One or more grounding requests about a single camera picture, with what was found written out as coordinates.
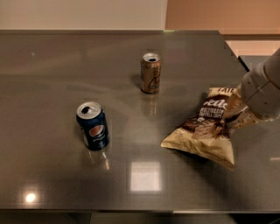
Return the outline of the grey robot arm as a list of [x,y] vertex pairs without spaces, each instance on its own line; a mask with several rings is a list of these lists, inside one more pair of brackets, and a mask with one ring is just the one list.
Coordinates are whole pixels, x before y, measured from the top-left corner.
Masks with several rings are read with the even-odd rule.
[[243,76],[241,98],[263,120],[280,116],[280,49]]

